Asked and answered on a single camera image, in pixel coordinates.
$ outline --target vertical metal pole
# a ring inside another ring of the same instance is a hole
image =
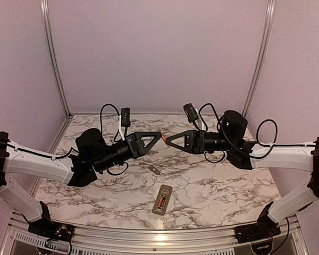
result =
[[[242,115],[245,118],[248,116],[251,104],[253,102],[254,94],[255,94],[255,91],[256,91],[257,86],[258,86],[262,66],[264,64],[265,56],[267,53],[268,43],[270,41],[271,32],[272,32],[274,9],[275,9],[275,0],[268,0],[265,25],[264,25],[264,32],[262,35],[262,41],[261,41],[261,46],[260,46],[260,50],[259,50],[259,55],[257,58],[254,74],[253,74],[253,77],[251,79],[248,95],[247,95],[246,102],[244,105],[244,109],[242,111]]]
[[[48,0],[41,0],[40,6],[41,6],[41,14],[43,17],[48,53],[49,53],[49,56],[51,59],[51,65],[52,65],[52,69],[53,69],[55,83],[57,86],[60,101],[61,101],[64,113],[66,115],[66,118],[70,118],[71,113],[70,113],[68,102],[66,100],[63,82],[62,82],[62,79],[60,76],[59,67],[58,67],[57,58],[56,58],[55,49],[54,49],[54,44],[53,44],[51,21],[50,21],[49,11],[48,11]]]

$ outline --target wall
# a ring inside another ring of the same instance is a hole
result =
[[[265,118],[279,125],[279,142],[314,141],[319,136],[319,1],[278,1],[258,90],[248,116],[256,131]],[[261,138],[272,140],[273,130]],[[307,176],[272,169],[282,195]],[[311,255],[319,255],[319,201],[298,213]]]
[[[48,150],[64,122],[41,19],[40,2],[0,1],[0,131]],[[25,189],[33,177],[18,176]],[[0,243],[12,208],[0,199]]]
[[[50,0],[71,112],[114,103],[182,113],[190,101],[241,111],[266,8],[263,0]]]

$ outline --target marble tabletop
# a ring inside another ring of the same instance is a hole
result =
[[[209,130],[215,119],[206,116]],[[117,131],[115,115],[104,115],[104,138],[111,144]],[[76,148],[75,138],[88,128],[100,128],[99,115],[73,117],[57,153]],[[134,131],[161,131],[166,137],[194,129],[185,115],[131,115]],[[251,135],[246,131],[245,138]],[[221,152],[209,155],[217,160]],[[203,155],[168,148],[160,140],[146,156],[128,161],[120,176],[97,173],[98,180],[82,188],[44,179],[36,199],[48,205],[51,217],[71,223],[114,228],[173,230],[245,223],[256,220],[264,206],[280,197],[267,168],[240,170],[227,160],[212,164]],[[155,166],[160,175],[148,167]],[[114,167],[118,173],[123,167]],[[164,216],[152,213],[162,184],[173,187]]]

